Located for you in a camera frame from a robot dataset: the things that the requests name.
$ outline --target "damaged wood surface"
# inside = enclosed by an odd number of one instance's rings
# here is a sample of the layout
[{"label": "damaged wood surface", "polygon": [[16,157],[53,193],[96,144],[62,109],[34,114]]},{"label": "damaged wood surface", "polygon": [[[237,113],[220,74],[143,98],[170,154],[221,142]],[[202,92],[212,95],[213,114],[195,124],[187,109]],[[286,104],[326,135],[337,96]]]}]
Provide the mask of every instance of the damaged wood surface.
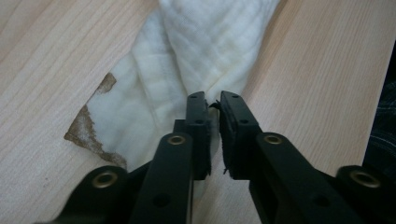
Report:
[{"label": "damaged wood surface", "polygon": [[[110,91],[116,82],[117,80],[114,76],[111,73],[108,73],[93,95],[104,94]],[[102,144],[96,139],[95,131],[93,129],[93,121],[90,118],[90,111],[86,105],[84,105],[78,112],[76,118],[70,125],[69,130],[64,135],[64,139],[72,141],[79,147],[87,148],[105,161],[113,162],[126,169],[126,160],[122,156],[118,153],[107,153],[102,150]]]},{"label": "damaged wood surface", "polygon": [[[0,3],[0,223],[55,218],[83,176],[109,164],[64,134],[156,6]],[[395,23],[396,1],[281,1],[243,94],[262,129],[324,172],[361,163]],[[248,183],[222,175],[220,153],[212,164],[193,222],[259,223]]]}]

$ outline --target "metal screw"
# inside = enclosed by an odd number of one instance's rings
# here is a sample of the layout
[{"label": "metal screw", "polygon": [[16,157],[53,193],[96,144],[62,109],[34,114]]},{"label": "metal screw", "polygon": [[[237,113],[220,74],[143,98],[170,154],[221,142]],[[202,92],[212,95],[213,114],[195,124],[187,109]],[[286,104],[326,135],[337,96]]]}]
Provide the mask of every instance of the metal screw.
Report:
[{"label": "metal screw", "polygon": [[174,135],[174,136],[171,136],[171,137],[168,138],[168,143],[170,145],[174,145],[174,146],[181,145],[185,141],[186,141],[186,139],[183,136],[180,136],[180,135]]},{"label": "metal screw", "polygon": [[379,182],[378,179],[363,171],[355,170],[350,172],[349,175],[356,183],[363,185],[364,187],[376,189],[381,186],[381,182]]},{"label": "metal screw", "polygon": [[267,135],[264,137],[264,141],[273,144],[273,145],[279,145],[282,143],[282,139],[279,138],[278,136],[275,135]]},{"label": "metal screw", "polygon": [[104,189],[116,183],[117,179],[118,176],[114,172],[104,171],[93,179],[92,184],[97,189]]}]

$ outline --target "wooden table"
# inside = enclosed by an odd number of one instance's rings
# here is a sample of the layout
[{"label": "wooden table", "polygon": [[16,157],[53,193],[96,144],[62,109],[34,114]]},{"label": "wooden table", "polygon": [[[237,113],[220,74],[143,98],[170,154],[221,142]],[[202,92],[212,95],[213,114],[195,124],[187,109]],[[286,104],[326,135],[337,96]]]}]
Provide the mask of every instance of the wooden table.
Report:
[{"label": "wooden table", "polygon": [[[50,220],[106,162],[63,136],[129,50],[148,0],[0,3],[0,223]],[[360,164],[396,36],[390,0],[281,1],[243,93],[265,131],[321,171]],[[194,223],[259,223],[246,181],[213,160]]]}]

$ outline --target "cloth fold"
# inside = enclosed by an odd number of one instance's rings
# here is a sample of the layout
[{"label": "cloth fold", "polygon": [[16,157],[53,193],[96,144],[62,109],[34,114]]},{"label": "cloth fold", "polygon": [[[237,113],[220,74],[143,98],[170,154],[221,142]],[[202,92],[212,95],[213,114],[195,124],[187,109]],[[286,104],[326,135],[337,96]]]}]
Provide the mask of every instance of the cloth fold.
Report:
[{"label": "cloth fold", "polygon": [[161,0],[111,69],[111,90],[92,96],[72,125],[78,132],[65,138],[113,155],[128,171],[151,160],[174,120],[184,119],[189,94],[204,91],[213,103],[222,90],[242,91],[277,3]]}]

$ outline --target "folded cloth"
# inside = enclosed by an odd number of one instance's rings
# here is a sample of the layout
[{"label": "folded cloth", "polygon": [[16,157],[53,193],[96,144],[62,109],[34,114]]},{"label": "folded cloth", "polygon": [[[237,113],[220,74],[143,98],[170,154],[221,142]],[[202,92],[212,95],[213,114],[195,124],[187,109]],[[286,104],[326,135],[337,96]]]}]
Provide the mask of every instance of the folded cloth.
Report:
[{"label": "folded cloth", "polygon": [[124,166],[152,159],[186,98],[240,93],[278,0],[160,0],[65,138]]}]

